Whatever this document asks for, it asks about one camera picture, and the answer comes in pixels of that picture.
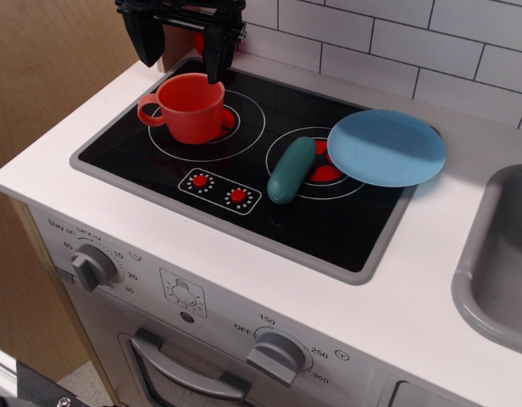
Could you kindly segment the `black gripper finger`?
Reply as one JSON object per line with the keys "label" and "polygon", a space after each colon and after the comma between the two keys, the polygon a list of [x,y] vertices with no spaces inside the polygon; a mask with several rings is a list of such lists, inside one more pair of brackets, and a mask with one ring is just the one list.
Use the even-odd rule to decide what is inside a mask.
{"label": "black gripper finger", "polygon": [[138,58],[147,67],[155,65],[165,50],[162,23],[150,13],[129,8],[123,8],[121,14]]}
{"label": "black gripper finger", "polygon": [[203,43],[203,62],[208,83],[215,84],[232,65],[236,33],[230,27],[210,25],[203,32]]}

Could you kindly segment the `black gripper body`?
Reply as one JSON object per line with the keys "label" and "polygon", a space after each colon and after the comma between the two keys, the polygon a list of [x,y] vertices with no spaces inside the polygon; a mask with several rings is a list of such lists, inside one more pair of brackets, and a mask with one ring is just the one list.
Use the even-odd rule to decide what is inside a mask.
{"label": "black gripper body", "polygon": [[202,32],[210,25],[230,27],[236,41],[246,36],[242,21],[245,1],[115,1],[117,11],[123,8],[150,13],[162,25],[171,25],[189,31]]}

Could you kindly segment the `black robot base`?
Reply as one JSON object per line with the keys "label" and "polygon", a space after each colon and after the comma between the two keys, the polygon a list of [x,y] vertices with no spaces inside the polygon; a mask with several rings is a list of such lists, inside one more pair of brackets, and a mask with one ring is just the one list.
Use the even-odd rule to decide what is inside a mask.
{"label": "black robot base", "polygon": [[81,407],[89,404],[16,360],[13,369],[0,364],[0,406]]}

